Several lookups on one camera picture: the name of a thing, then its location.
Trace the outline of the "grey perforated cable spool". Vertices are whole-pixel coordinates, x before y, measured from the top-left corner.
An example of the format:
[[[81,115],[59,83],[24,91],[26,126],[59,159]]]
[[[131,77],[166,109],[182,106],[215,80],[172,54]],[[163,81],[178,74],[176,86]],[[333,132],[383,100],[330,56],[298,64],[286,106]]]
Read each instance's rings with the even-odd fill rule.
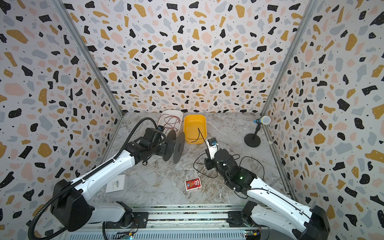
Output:
[[[163,156],[165,162],[173,158],[174,164],[177,164],[183,155],[184,146],[185,146],[185,133],[180,132],[179,135],[176,134],[176,131],[171,130],[165,140],[166,151]]]

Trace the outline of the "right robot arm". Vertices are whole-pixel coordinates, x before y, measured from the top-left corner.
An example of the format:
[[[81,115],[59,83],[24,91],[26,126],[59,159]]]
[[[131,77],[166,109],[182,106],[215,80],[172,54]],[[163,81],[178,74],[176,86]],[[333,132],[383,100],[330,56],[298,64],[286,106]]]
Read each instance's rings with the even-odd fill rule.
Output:
[[[250,201],[241,212],[243,224],[263,225],[295,240],[326,240],[330,225],[326,211],[300,204],[266,184],[262,178],[240,167],[227,150],[206,149],[207,170],[215,169],[225,185]]]

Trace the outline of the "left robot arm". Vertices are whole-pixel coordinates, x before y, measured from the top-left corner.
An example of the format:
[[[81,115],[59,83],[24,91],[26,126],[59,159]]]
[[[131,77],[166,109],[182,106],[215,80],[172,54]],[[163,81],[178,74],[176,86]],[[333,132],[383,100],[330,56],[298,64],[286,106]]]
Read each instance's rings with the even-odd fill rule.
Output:
[[[132,224],[132,209],[121,201],[113,204],[93,204],[88,201],[103,186],[120,173],[139,164],[147,164],[153,155],[161,155],[166,149],[164,127],[154,124],[143,137],[131,140],[134,132],[144,122],[155,123],[152,118],[141,119],[133,128],[120,150],[109,160],[90,172],[68,182],[61,180],[54,187],[53,197],[38,211],[29,223],[28,238],[37,240],[35,228],[43,213],[50,210],[63,228],[46,236],[50,240],[65,231],[74,232],[87,224],[107,222],[125,228]]]

